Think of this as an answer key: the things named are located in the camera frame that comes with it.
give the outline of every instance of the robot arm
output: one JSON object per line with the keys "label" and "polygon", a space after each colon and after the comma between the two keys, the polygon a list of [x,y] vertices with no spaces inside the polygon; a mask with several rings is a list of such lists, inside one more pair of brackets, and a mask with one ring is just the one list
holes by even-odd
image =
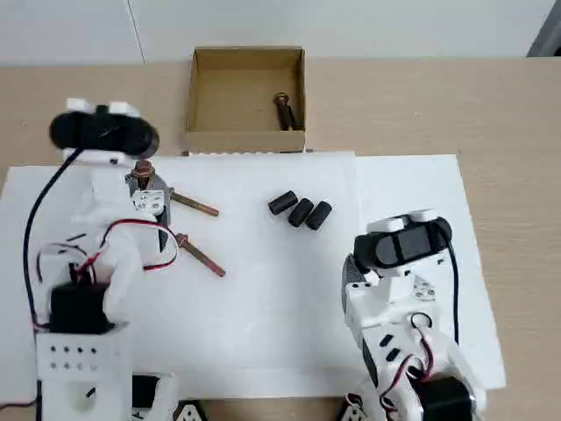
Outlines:
{"label": "robot arm", "polygon": [[435,287],[417,273],[440,265],[451,228],[433,211],[369,225],[343,268],[345,322],[370,381],[362,387],[371,419],[472,420],[486,392],[453,339],[438,330]]}
{"label": "robot arm", "polygon": [[[70,110],[51,124],[53,143],[74,149],[73,159],[80,155],[79,161],[105,168],[92,168],[93,210],[78,218],[91,228],[93,248],[87,249],[85,261],[60,265],[64,270],[53,272],[54,278],[45,282],[48,324],[36,326],[38,387],[42,385],[38,410],[45,421],[123,421],[131,417],[133,378],[138,377],[132,368],[123,300],[131,283],[144,276],[146,265],[161,259],[162,237],[165,245],[173,236],[166,225],[169,218],[160,222],[154,213],[138,209],[131,185],[118,167],[130,164],[131,158],[155,153],[158,135],[126,104],[94,108],[84,101],[70,101],[68,105]],[[160,205],[159,198],[154,201]],[[86,271],[89,268],[93,278]],[[172,419],[177,378],[171,374],[147,377],[157,382],[150,405],[143,406],[145,419]]]}

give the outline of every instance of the screw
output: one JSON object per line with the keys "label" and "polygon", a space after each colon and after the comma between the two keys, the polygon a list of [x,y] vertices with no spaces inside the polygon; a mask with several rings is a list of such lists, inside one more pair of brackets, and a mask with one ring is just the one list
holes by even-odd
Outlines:
{"label": "screw", "polygon": [[175,200],[175,202],[184,204],[185,206],[188,206],[189,208],[197,209],[197,210],[201,211],[202,213],[206,213],[207,215],[211,215],[212,217],[217,217],[220,214],[218,209],[211,208],[210,206],[207,206],[206,204],[197,202],[196,200],[193,200],[189,197],[180,195],[179,193],[175,193],[175,189],[173,187],[171,187],[169,189],[169,198],[172,199],[172,200]]}
{"label": "screw", "polygon": [[280,129],[283,131],[296,130],[295,114],[292,112],[292,107],[288,105],[288,99],[285,92],[277,92],[273,97],[273,102],[277,106]]}
{"label": "screw", "polygon": [[131,175],[138,180],[138,187],[142,190],[150,182],[150,177],[156,174],[156,170],[148,160],[139,160],[131,171]]}
{"label": "screw", "polygon": [[179,245],[179,247],[187,250],[190,254],[193,255],[193,257],[195,257],[198,261],[200,261],[204,266],[209,268],[215,274],[217,274],[221,278],[226,275],[226,271],[220,268],[209,256],[189,243],[187,235],[178,233],[175,234],[175,239],[177,240],[177,244]]}

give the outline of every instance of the white sheet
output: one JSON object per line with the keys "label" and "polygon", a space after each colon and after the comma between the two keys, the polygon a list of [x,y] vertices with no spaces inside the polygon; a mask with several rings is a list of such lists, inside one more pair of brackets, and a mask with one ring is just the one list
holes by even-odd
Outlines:
{"label": "white sheet", "polygon": [[[340,307],[344,257],[354,236],[364,230],[361,221],[431,205],[451,221],[462,280],[472,278],[468,291],[461,292],[462,347],[486,387],[503,386],[501,352],[455,157],[357,162],[355,166],[352,153],[153,160],[169,185],[221,210],[214,219],[174,203],[172,228],[189,234],[228,274],[219,279],[184,254],[173,267],[137,282],[128,297],[136,367],[175,371],[183,396],[342,395],[365,373]],[[0,201],[0,265],[5,273],[0,402],[34,396],[21,237],[32,202],[53,171],[12,168]],[[70,168],[62,177],[38,215],[32,251],[73,231],[67,218],[88,183],[86,168]],[[333,204],[319,232],[296,230],[286,215],[268,212],[266,202],[287,189]],[[439,299],[447,303],[448,294],[443,289]],[[474,311],[476,298],[479,318],[471,323],[464,313]],[[471,346],[471,338],[477,344]]]}

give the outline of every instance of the cardboard box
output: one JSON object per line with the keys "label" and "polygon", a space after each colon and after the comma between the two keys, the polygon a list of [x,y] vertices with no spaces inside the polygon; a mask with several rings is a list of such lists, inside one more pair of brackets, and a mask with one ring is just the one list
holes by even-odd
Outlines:
{"label": "cardboard box", "polygon": [[[301,130],[283,132],[273,96],[286,92]],[[198,47],[193,53],[189,152],[299,152],[305,144],[304,51],[292,46]]]}

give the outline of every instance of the wooden table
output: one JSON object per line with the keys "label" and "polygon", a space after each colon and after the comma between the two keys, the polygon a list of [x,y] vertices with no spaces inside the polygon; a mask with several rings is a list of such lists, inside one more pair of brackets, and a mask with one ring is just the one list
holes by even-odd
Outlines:
{"label": "wooden table", "polygon": [[[182,148],[187,63],[0,68],[0,182],[10,165],[54,164],[47,127],[69,96],[125,100]],[[557,419],[561,352],[561,61],[307,62],[308,144],[359,154],[456,153],[465,181],[508,387],[487,419]],[[214,420],[332,420],[335,399],[205,403]],[[6,410],[0,420],[31,420]]]}

